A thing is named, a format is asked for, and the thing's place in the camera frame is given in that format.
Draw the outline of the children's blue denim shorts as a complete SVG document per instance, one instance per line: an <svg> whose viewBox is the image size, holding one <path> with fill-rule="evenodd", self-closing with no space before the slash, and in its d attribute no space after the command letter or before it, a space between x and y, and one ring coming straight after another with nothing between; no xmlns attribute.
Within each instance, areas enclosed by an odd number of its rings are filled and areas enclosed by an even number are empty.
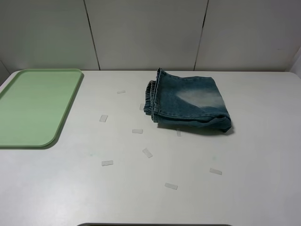
<svg viewBox="0 0 301 226"><path fill-rule="evenodd" d="M154 123L215 129L227 132L232 127L230 114L211 77L178 77L163 69L149 81L143 111Z"/></svg>

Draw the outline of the light green plastic tray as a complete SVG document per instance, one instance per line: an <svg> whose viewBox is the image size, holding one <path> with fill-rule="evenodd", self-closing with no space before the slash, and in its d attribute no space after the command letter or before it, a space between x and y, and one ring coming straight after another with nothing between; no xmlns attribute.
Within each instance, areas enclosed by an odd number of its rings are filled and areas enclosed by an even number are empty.
<svg viewBox="0 0 301 226"><path fill-rule="evenodd" d="M83 78L79 69L19 71L0 93L0 146L41 148L51 144Z"/></svg>

